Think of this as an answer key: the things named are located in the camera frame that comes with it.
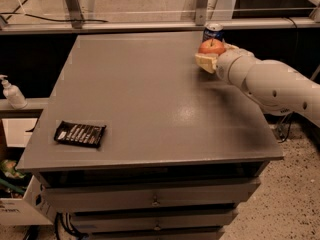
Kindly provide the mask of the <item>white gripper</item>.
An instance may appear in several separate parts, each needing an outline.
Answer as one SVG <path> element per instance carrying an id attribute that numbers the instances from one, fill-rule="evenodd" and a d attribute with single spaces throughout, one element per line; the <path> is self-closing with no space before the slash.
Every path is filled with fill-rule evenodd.
<path id="1" fill-rule="evenodd" d="M 229 73 L 234 62 L 241 57 L 253 57 L 254 54 L 229 43 L 224 43 L 224 47 L 226 51 L 219 57 L 215 53 L 196 53 L 195 60 L 200 68 L 211 74 L 216 72 L 219 79 L 229 83 Z"/>

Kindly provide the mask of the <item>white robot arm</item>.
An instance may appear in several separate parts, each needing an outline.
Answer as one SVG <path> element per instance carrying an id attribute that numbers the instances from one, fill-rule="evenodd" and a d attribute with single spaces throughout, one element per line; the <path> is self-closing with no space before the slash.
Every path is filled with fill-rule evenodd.
<path id="1" fill-rule="evenodd" d="M 209 40 L 195 54 L 196 64 L 235 87 L 267 114 L 295 112 L 320 126 L 320 85 L 289 65 L 260 60 L 253 53 Z"/>

